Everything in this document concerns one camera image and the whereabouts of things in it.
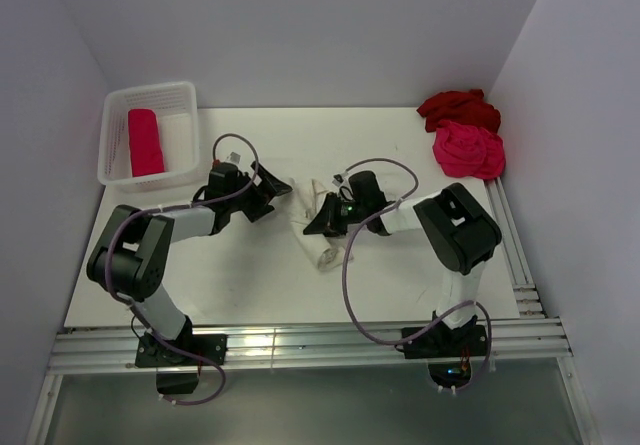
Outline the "white t shirt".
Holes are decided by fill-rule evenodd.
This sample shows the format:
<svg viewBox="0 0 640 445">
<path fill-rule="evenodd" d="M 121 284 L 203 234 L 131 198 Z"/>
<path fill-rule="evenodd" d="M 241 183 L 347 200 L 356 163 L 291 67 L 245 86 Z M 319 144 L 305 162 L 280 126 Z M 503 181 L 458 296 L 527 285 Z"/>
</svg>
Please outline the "white t shirt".
<svg viewBox="0 0 640 445">
<path fill-rule="evenodd" d="M 311 265 L 319 272 L 327 272 L 340 267 L 345 256 L 345 248 L 324 235 L 305 235 L 303 230 L 317 215 L 326 195 L 329 193 L 319 180 L 286 180 L 292 188 L 287 195 L 286 213 L 293 235 Z"/>
</svg>

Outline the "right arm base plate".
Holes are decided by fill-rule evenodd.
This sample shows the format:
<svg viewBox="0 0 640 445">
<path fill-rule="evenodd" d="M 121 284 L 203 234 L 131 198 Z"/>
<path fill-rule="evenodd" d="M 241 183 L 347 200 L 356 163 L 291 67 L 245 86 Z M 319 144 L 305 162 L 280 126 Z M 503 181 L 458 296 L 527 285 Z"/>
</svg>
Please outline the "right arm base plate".
<svg viewBox="0 0 640 445">
<path fill-rule="evenodd" d="M 490 344 L 487 329 L 472 320 L 455 329 L 439 323 L 397 349 L 406 359 L 471 358 L 485 356 Z"/>
</svg>

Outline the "white plastic basket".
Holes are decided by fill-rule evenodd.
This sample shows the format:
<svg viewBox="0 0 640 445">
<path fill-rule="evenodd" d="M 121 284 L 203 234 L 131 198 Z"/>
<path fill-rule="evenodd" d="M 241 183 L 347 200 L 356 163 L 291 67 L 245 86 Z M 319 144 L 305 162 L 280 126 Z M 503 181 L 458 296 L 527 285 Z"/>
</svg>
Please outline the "white plastic basket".
<svg viewBox="0 0 640 445">
<path fill-rule="evenodd" d="M 196 90 L 188 81 L 117 90 L 105 100 L 97 178 L 141 192 L 185 185 L 200 166 Z"/>
</svg>

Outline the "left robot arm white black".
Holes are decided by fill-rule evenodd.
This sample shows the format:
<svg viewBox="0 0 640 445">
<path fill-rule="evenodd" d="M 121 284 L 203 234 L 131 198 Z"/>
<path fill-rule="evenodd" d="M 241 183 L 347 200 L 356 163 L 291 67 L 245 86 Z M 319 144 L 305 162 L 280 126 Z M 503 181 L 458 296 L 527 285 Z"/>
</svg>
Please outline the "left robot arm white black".
<svg viewBox="0 0 640 445">
<path fill-rule="evenodd" d="M 195 340 L 190 318 L 163 285 L 170 246 L 220 233 L 236 212 L 254 223 L 274 211 L 274 198 L 292 192 L 258 163 L 251 169 L 241 172 L 231 162 L 216 161 L 188 205 L 164 211 L 117 206 L 89 256 L 88 279 L 129 307 L 151 336 L 161 338 L 159 353 L 172 364 L 191 359 Z"/>
</svg>

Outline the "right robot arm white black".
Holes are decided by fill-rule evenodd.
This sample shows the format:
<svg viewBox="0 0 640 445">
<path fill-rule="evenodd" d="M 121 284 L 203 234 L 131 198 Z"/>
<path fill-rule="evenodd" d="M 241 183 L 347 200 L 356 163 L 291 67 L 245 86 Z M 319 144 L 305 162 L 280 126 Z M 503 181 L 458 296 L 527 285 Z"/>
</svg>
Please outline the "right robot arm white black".
<svg viewBox="0 0 640 445">
<path fill-rule="evenodd" d="M 368 231 L 379 236 L 421 230 L 445 272 L 434 317 L 443 324 L 433 330 L 435 348 L 452 355 L 477 324 L 477 295 L 486 263 L 502 241 L 496 221 L 461 183 L 395 205 L 380 189 L 374 172 L 348 179 L 348 198 L 330 192 L 305 235 L 343 237 L 348 227 L 373 216 Z"/>
</svg>

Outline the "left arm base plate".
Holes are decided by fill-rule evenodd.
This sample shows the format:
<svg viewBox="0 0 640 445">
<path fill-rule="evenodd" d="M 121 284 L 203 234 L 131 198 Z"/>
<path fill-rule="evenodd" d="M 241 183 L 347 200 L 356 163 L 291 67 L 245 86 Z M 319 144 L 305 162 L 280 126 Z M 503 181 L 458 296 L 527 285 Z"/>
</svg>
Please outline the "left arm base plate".
<svg viewBox="0 0 640 445">
<path fill-rule="evenodd" d="M 156 370 L 156 390 L 162 400 L 176 406 L 196 406 L 218 398 L 227 377 L 222 366 L 228 350 L 228 335 L 224 333 L 195 334 L 189 318 L 175 340 L 160 338 L 152 331 L 139 334 L 134 367 Z M 209 396 L 189 399 L 200 384 L 206 367 L 218 372 L 220 383 Z"/>
</svg>

